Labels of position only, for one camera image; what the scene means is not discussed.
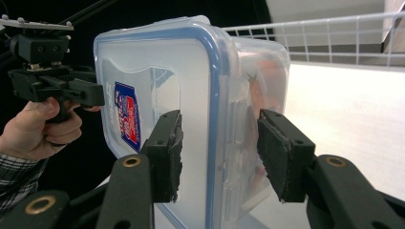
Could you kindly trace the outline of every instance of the white wire basket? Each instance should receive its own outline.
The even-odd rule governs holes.
[[[376,13],[224,28],[230,35],[274,40],[291,60],[405,66],[405,12]]]

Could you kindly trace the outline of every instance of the dark background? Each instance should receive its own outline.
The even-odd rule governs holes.
[[[29,21],[58,24],[93,4],[110,4],[104,10],[89,10],[85,16],[72,20],[74,31],[69,34],[70,53],[64,64],[94,66],[93,41],[105,31],[133,28],[181,16],[205,15],[217,27],[270,23],[266,0],[9,0],[0,4],[0,13],[10,19],[23,17]],[[8,36],[16,31],[5,30]],[[0,38],[0,130],[25,106],[26,101],[12,95],[7,71],[21,67],[11,58],[4,32]],[[71,198],[95,188],[111,172],[116,158],[108,149],[102,131],[100,113],[76,112],[83,119],[80,139],[52,156],[42,178],[40,189],[58,189]]]

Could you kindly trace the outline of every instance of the person's arm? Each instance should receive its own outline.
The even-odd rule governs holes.
[[[68,120],[46,123],[59,112],[57,100],[29,102],[0,135],[0,218],[19,200],[36,191],[47,158],[81,136],[81,119],[74,112],[79,105],[67,102],[65,106]]]

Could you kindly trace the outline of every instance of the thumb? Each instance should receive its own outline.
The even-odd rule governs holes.
[[[21,130],[33,130],[45,124],[45,121],[59,113],[59,103],[53,97],[45,102],[29,102],[15,118],[16,127]]]

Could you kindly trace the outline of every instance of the wire rack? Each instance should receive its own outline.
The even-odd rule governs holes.
[[[224,28],[230,35],[273,40],[291,60],[405,66],[405,12]]]

